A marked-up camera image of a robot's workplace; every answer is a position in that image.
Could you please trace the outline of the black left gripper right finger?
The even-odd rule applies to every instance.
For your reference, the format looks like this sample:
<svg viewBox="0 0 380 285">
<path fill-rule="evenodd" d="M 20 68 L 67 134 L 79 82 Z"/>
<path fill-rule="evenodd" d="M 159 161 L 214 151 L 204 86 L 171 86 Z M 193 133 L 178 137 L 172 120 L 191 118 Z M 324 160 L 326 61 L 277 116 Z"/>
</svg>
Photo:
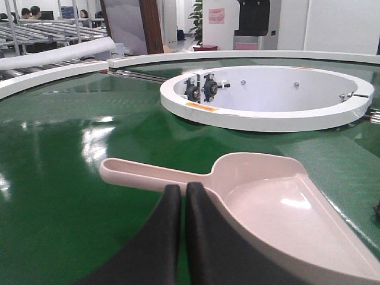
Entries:
<svg viewBox="0 0 380 285">
<path fill-rule="evenodd" d="M 204 186 L 186 187 L 185 235 L 192 284 L 299 284 L 226 221 Z"/>
</svg>

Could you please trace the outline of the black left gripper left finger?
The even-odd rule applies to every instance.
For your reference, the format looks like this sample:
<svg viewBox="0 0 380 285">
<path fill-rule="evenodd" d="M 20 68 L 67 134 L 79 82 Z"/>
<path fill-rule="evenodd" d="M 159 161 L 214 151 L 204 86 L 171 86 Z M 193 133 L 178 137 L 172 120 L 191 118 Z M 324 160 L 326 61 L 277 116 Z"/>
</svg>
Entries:
<svg viewBox="0 0 380 285">
<path fill-rule="evenodd" d="M 76 284 L 176 284 L 181 191 L 167 185 L 145 224 L 113 257 Z"/>
</svg>

